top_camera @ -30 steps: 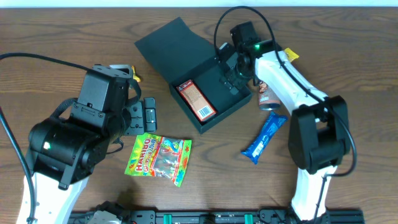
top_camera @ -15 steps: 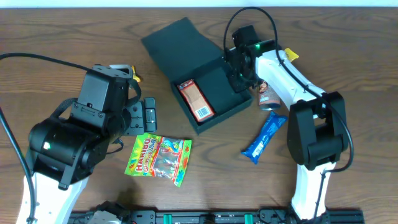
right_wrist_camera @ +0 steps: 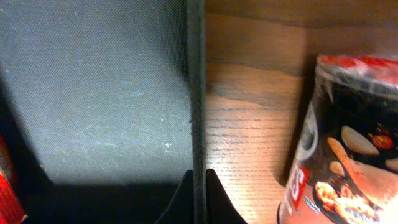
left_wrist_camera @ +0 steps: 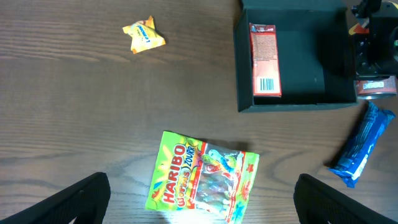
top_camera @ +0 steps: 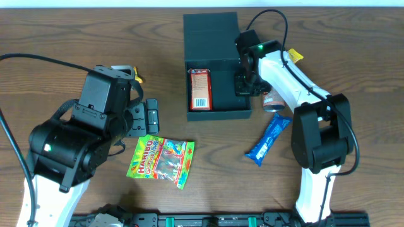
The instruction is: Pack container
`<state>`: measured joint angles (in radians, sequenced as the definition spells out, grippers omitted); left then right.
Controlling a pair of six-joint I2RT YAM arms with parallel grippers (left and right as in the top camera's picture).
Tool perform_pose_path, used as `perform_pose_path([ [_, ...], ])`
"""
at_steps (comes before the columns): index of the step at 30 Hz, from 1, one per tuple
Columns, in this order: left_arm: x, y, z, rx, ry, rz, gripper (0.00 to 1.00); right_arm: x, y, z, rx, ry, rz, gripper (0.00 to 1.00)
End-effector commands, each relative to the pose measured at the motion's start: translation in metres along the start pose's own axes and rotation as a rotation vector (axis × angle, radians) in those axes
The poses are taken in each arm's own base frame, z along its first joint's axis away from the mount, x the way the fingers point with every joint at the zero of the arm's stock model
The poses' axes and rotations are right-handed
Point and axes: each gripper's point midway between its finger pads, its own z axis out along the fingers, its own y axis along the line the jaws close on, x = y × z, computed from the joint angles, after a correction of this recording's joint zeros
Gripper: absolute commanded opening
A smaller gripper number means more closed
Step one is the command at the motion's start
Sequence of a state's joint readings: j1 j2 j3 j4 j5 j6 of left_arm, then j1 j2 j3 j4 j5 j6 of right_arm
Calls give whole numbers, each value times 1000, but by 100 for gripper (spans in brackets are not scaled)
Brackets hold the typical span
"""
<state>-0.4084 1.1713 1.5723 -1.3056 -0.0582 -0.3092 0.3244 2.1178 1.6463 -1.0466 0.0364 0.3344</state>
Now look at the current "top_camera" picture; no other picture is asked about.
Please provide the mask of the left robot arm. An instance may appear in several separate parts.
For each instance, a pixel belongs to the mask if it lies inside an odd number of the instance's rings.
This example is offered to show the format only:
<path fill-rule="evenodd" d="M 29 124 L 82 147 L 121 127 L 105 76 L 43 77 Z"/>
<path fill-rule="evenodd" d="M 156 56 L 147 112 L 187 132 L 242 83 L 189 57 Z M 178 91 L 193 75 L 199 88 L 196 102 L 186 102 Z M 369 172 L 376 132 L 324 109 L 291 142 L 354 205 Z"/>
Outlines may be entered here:
<path fill-rule="evenodd" d="M 130 66 L 95 66 L 79 99 L 63 103 L 28 139 L 18 226 L 68 226 L 98 166 L 125 137 L 157 134 L 158 102 L 144 99 Z"/>

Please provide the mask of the blue cookie packet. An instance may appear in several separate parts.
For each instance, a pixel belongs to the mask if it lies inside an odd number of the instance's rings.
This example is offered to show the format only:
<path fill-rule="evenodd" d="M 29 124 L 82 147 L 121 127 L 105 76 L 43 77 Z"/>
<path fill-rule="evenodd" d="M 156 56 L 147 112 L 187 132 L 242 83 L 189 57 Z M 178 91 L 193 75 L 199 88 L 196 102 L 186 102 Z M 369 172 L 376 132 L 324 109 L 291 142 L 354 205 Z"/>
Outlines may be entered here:
<path fill-rule="evenodd" d="M 267 155 L 273 143 L 291 122 L 292 119 L 290 117 L 284 117 L 275 113 L 262 138 L 245 156 L 252 159 L 258 166 L 261 166 L 264 157 Z"/>

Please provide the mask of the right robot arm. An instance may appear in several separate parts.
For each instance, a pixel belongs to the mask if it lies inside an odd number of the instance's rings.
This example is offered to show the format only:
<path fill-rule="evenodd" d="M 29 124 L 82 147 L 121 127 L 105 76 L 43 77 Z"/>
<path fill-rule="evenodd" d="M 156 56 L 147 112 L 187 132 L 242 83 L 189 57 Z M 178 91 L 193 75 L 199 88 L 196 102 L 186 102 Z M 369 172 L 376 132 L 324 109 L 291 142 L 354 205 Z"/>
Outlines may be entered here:
<path fill-rule="evenodd" d="M 240 33 L 235 45 L 241 62 L 235 94 L 257 96 L 276 90 L 293 112 L 291 147 L 302 167 L 297 219 L 302 226 L 326 226 L 333 182 L 357 145 L 348 99 L 313 83 L 276 40 L 261 42 L 254 30 L 248 30 Z"/>

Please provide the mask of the small yellow lemon snack packet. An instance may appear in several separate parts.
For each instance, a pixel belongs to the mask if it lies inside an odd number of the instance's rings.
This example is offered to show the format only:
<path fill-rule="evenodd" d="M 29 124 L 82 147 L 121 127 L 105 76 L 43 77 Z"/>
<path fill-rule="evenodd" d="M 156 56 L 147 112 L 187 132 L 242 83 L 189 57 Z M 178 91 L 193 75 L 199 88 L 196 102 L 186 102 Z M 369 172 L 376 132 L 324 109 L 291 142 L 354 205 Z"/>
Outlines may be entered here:
<path fill-rule="evenodd" d="M 134 71 L 134 79 L 139 83 L 143 83 L 143 79 L 139 76 L 138 74 L 138 69 L 136 66 L 133 67 L 133 71 Z"/>

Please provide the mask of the brown drink can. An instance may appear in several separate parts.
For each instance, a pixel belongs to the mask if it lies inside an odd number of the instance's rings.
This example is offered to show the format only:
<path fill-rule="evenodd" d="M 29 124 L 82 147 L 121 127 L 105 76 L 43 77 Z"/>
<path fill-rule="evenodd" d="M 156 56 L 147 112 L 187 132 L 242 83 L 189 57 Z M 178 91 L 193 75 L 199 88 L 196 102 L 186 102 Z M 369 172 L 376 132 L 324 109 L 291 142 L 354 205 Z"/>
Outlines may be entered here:
<path fill-rule="evenodd" d="M 269 92 L 263 92 L 262 105 L 266 112 L 279 112 L 285 109 L 285 101 L 274 88 Z"/>

